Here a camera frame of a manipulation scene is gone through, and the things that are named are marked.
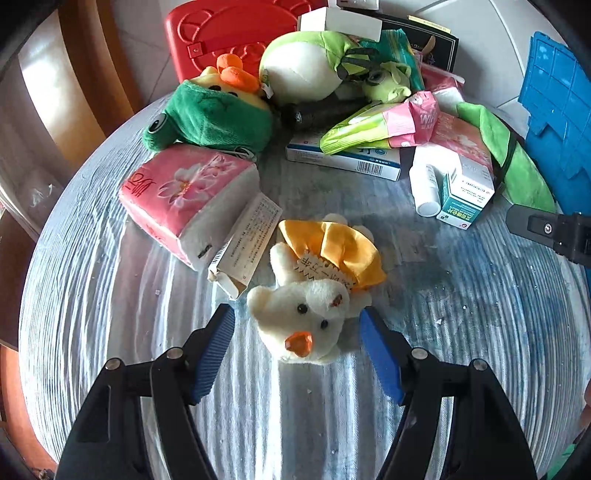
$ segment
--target screw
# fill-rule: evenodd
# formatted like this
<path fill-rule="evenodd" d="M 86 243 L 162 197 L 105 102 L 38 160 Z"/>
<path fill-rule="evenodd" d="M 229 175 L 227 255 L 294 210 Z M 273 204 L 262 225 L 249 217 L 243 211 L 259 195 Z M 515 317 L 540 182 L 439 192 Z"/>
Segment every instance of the screw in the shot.
<path fill-rule="evenodd" d="M 117 370 L 120 366 L 121 360 L 119 360 L 118 358 L 112 358 L 110 360 L 107 360 L 107 363 L 105 364 L 105 368 L 107 370 Z"/>
<path fill-rule="evenodd" d="M 179 347 L 173 347 L 168 352 L 166 352 L 166 357 L 170 358 L 171 360 L 176 360 L 177 358 L 181 358 L 183 356 L 183 349 Z"/>
<path fill-rule="evenodd" d="M 480 372 L 483 372 L 488 368 L 488 364 L 484 360 L 477 358 L 476 360 L 474 360 L 474 368 L 476 368 Z"/>
<path fill-rule="evenodd" d="M 425 360 L 429 356 L 424 348 L 413 348 L 413 351 L 410 352 L 410 354 L 417 360 Z"/>

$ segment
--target pink tissue pack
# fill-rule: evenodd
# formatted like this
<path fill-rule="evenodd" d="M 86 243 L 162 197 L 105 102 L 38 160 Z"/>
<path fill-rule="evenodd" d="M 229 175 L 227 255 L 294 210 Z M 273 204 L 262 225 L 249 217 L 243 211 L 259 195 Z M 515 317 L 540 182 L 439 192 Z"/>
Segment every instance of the pink tissue pack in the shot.
<path fill-rule="evenodd" d="M 383 113 L 390 148 L 416 147 L 431 139 L 439 106 L 431 92 L 417 92 Z"/>
<path fill-rule="evenodd" d="M 258 192 L 252 162 L 178 143 L 138 168 L 119 200 L 135 223 L 196 270 L 207 267 Z"/>
<path fill-rule="evenodd" d="M 488 168 L 491 177 L 494 178 L 491 152 L 482 141 L 480 130 L 473 125 L 441 112 L 431 137 L 431 143 L 483 165 Z"/>

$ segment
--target white plastic bottle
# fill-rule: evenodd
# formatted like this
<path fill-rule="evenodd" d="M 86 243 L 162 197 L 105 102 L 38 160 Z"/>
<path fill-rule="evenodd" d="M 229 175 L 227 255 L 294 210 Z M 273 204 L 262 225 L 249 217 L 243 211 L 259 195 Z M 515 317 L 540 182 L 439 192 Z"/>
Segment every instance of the white plastic bottle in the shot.
<path fill-rule="evenodd" d="M 417 213 L 423 217 L 436 216 L 441 212 L 441 200 L 433 167 L 425 163 L 415 163 L 409 175 Z"/>

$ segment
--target orange beak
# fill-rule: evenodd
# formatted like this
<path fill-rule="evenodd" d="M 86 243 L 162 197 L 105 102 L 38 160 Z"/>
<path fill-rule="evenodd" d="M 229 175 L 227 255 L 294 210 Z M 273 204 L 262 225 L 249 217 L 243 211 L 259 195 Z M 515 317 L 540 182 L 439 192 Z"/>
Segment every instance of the orange beak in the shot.
<path fill-rule="evenodd" d="M 237 90 L 257 93 L 261 82 L 254 75 L 242 69 L 242 60 L 238 55 L 225 53 L 217 58 L 217 70 L 222 82 L 233 86 Z"/>
<path fill-rule="evenodd" d="M 307 357 L 312 351 L 312 334 L 296 332 L 285 340 L 285 349 L 294 352 L 300 358 Z"/>

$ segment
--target round table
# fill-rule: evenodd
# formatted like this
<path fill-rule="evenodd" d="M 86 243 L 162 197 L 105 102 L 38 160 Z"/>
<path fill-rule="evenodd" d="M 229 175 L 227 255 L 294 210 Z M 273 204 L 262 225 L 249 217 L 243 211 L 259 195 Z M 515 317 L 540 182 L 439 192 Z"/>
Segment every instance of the round table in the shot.
<path fill-rule="evenodd" d="M 37 437 L 59 459 L 105 361 L 147 361 L 182 345 L 224 293 L 127 217 L 123 180 L 146 161 L 141 131 L 165 105 L 135 115 L 87 160 L 53 210 L 31 261 L 20 324 L 21 377 Z M 590 371 L 589 296 L 579 267 L 512 236 L 496 197 L 467 231 L 414 212 L 407 176 L 385 179 L 285 159 L 286 138 L 258 163 L 262 190 L 285 218 L 345 215 L 375 235 L 388 279 L 374 305 L 410 344 L 441 360 L 486 359 L 524 428 L 539 472 L 577 429 Z M 251 286 L 272 285 L 268 248 Z M 194 410 L 223 479 L 374 478 L 401 410 L 356 340 L 328 367 L 273 361 L 245 308 L 211 394 Z M 167 478 L 151 400 L 145 431 L 156 478 Z M 441 469 L 451 415 L 444 401 L 428 478 Z"/>

